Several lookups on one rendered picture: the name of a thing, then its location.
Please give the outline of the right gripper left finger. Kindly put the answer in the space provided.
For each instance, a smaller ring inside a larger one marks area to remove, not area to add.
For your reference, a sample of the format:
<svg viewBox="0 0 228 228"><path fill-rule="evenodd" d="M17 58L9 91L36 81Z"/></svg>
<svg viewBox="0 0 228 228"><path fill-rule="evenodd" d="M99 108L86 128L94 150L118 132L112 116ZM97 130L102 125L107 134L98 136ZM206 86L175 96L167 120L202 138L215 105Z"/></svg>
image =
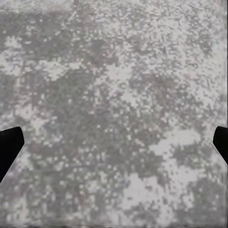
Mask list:
<svg viewBox="0 0 228 228"><path fill-rule="evenodd" d="M0 183L24 145L20 126L0 132Z"/></svg>

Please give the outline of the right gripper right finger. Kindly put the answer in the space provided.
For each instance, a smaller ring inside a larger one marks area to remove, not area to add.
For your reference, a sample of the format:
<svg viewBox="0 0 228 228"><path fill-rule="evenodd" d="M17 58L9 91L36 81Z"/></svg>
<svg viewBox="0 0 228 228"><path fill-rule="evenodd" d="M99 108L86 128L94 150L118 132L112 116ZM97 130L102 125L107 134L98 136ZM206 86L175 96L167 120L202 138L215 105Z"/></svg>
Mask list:
<svg viewBox="0 0 228 228"><path fill-rule="evenodd" d="M217 127L213 137L213 144L228 164L228 128Z"/></svg>

